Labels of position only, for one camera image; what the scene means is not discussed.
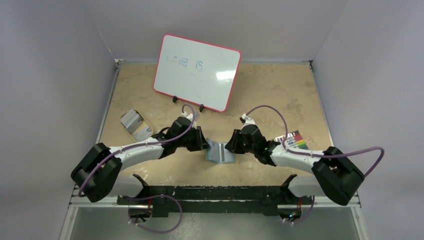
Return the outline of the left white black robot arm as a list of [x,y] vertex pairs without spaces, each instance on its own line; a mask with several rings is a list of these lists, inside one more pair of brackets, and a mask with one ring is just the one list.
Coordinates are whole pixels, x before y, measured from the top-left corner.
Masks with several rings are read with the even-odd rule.
[[108,147],[96,143],[72,170],[70,177],[79,187],[78,196],[98,202],[111,193],[122,170],[153,160],[160,160],[185,148],[190,152],[210,149],[202,129],[188,117],[178,117],[142,142]]

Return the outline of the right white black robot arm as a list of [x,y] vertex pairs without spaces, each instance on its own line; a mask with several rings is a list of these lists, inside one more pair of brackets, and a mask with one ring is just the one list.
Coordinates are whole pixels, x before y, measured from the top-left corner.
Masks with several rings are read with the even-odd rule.
[[346,206],[365,176],[354,163],[333,146],[324,151],[290,149],[278,140],[266,140],[254,124],[235,129],[225,149],[234,154],[253,154],[264,165],[289,167],[310,173],[295,176],[281,189],[280,196],[288,204],[300,197],[325,196]]

